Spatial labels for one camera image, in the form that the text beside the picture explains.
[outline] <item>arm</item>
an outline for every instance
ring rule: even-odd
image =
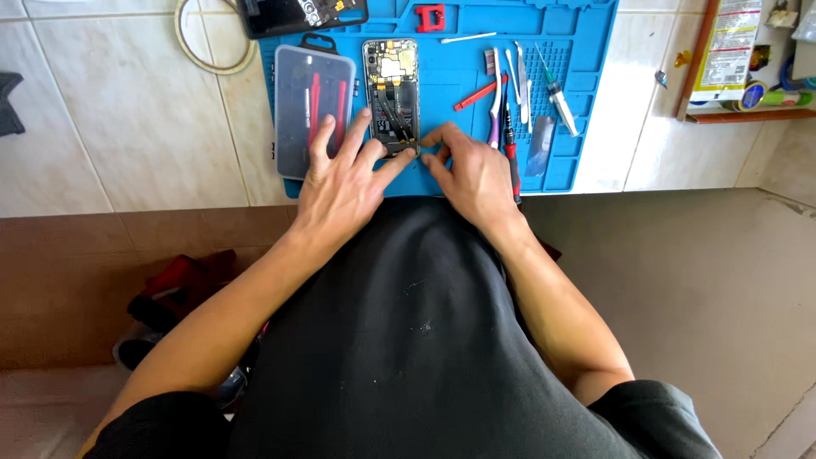
[[[454,208],[495,247],[544,362],[578,401],[589,405],[634,379],[612,331],[558,268],[512,200],[508,160],[465,136],[453,123],[432,131],[423,146],[443,142],[423,163]],[[445,162],[453,158],[451,171]]]
[[[385,187],[415,156],[414,150],[406,150],[373,172],[384,150],[378,140],[360,150],[370,119],[368,109],[358,114],[334,159],[326,155],[326,144],[335,120],[323,120],[310,151],[298,217],[289,231],[159,341],[127,380],[79,457],[108,423],[136,403],[177,390],[210,393],[217,388],[269,317],[370,220],[383,202]]]

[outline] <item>opened smartphone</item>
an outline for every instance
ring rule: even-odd
[[[393,158],[406,148],[419,156],[419,54],[416,40],[369,40],[362,45],[371,138]]]

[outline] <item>black shirt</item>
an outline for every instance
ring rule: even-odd
[[[272,317],[232,425],[204,395],[162,394],[86,457],[721,456],[670,385],[581,405],[477,230],[443,199],[392,198]]]

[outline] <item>red screwdriver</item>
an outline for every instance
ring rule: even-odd
[[[510,182],[512,183],[512,198],[516,205],[521,205],[521,178],[518,175],[518,159],[516,159],[516,132],[512,129],[510,102],[508,101],[508,86],[504,85],[504,153],[510,160]]]

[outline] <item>hand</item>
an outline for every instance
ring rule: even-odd
[[[503,154],[471,139],[450,121],[431,131],[421,145],[439,143],[443,145],[437,154],[422,155],[422,162],[457,212],[488,238],[501,225],[523,218],[513,201],[510,162]],[[449,171],[448,158],[454,160]]]
[[[337,156],[329,159],[326,145],[335,131],[335,118],[326,115],[309,148],[311,166],[291,230],[306,234],[312,244],[326,250],[328,257],[371,220],[383,202],[385,187],[416,155],[413,149],[403,150],[373,172],[385,148],[379,140],[369,140],[360,150],[370,121],[371,110],[360,110]]]

